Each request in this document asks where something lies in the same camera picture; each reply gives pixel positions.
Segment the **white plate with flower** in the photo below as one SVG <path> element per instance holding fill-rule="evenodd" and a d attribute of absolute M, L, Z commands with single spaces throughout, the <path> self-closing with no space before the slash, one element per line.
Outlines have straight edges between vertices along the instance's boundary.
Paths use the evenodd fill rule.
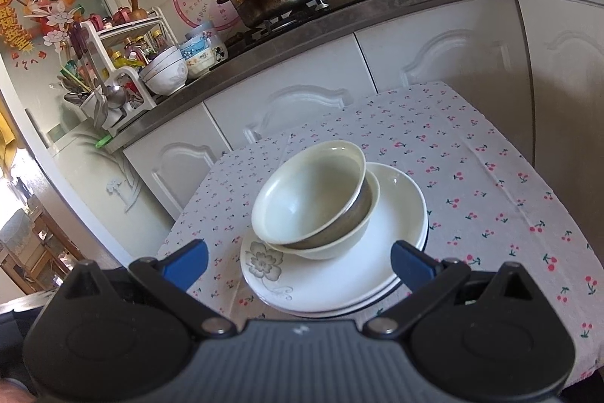
<path fill-rule="evenodd" d="M 307 260 L 282 254 L 248 231 L 240 246 L 243 278 L 262 302 L 297 315 L 336 316 L 367 306 L 400 284 L 390 252 L 404 240 L 424 250 L 428 213 L 423 192 L 406 173 L 370 163 L 381 197 L 361 240 L 343 256 Z"/>

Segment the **cream plastic bowl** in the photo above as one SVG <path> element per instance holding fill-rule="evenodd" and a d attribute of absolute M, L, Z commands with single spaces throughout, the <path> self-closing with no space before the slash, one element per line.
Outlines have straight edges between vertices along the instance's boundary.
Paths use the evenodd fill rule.
<path fill-rule="evenodd" d="M 365 176 L 367 160 L 356 144 L 336 140 L 312 145 L 264 183 L 253 205 L 253 231 L 277 246 L 308 239 L 351 207 Z"/>
<path fill-rule="evenodd" d="M 373 212 L 378 205 L 381 189 L 379 181 L 372 171 L 367 172 L 367 181 L 368 185 L 364 187 L 371 191 L 371 205 L 367 215 L 364 216 L 354 230 L 351 230 L 341 238 L 326 244 L 325 246 L 311 247 L 311 249 L 291 249 L 290 247 L 277 246 L 276 244 L 271 243 L 269 243 L 268 246 L 278 252 L 295 255 L 312 261 L 332 260 L 341 257 L 361 241 L 364 233 L 368 229 L 368 224 L 370 224 L 371 215 L 373 215 Z"/>

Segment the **stainless steel bowl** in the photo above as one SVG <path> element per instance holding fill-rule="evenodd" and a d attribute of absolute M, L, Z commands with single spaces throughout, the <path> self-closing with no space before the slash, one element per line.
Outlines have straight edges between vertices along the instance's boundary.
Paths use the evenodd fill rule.
<path fill-rule="evenodd" d="M 354 203 L 342 216 L 321 232 L 312 235 L 308 239 L 287 244 L 287 247 L 293 250 L 308 250 L 326 246 L 340 239 L 354 230 L 365 216 L 368 215 L 372 202 L 373 193 L 371 192 L 371 185 L 368 183 L 368 178 L 364 178 L 357 198 L 355 198 Z"/>

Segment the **stacked white ceramic bowls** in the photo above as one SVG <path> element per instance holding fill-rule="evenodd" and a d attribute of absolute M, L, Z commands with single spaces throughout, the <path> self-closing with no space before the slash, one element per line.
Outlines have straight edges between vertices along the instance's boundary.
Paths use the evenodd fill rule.
<path fill-rule="evenodd" d="M 187 75 L 185 60 L 177 46 L 162 51 L 139 73 L 144 85 L 160 96 L 168 96 L 182 88 Z"/>

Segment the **cherry pattern tablecloth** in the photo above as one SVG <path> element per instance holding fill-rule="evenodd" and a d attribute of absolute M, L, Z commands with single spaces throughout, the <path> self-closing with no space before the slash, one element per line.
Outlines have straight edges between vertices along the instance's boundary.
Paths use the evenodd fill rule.
<path fill-rule="evenodd" d="M 443 83 L 368 97 L 220 159 L 160 248 L 167 256 L 194 239 L 207 244 L 208 268 L 190 291 L 197 300 L 239 324 L 291 315 L 250 289 L 240 246 L 270 175 L 303 149 L 340 139 L 420 187 L 429 256 L 457 258 L 475 270 L 496 270 L 506 261 L 528 270 L 573 338 L 571 383 L 602 366 L 600 261 L 553 189 L 494 124 Z M 364 322 L 406 296 L 400 283 L 377 302 L 342 315 Z"/>

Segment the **white utensil holder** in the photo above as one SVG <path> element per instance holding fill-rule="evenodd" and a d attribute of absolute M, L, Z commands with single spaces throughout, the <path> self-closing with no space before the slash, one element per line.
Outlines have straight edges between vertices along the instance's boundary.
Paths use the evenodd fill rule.
<path fill-rule="evenodd" d="M 87 68 L 88 78 L 76 70 L 70 60 L 59 72 L 52 89 L 62 91 L 62 99 L 93 120 L 95 128 L 116 137 L 137 117 L 156 106 L 154 97 L 132 68 L 107 71 L 100 80 L 94 70 Z"/>

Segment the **blue patterned container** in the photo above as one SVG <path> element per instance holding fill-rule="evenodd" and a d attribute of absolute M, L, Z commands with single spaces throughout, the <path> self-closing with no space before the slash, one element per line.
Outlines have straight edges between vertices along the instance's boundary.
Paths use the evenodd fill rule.
<path fill-rule="evenodd" d="M 213 66 L 228 58 L 228 51 L 211 20 L 202 22 L 185 35 L 180 52 L 190 79 L 204 77 Z"/>

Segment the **dragon window sticker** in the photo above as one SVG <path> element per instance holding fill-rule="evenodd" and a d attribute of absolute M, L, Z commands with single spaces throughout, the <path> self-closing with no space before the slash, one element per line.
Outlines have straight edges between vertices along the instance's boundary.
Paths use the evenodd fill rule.
<path fill-rule="evenodd" d="M 60 53 L 69 29 L 83 19 L 77 0 L 1 0 L 1 42 L 17 54 L 35 50 L 35 40 Z"/>

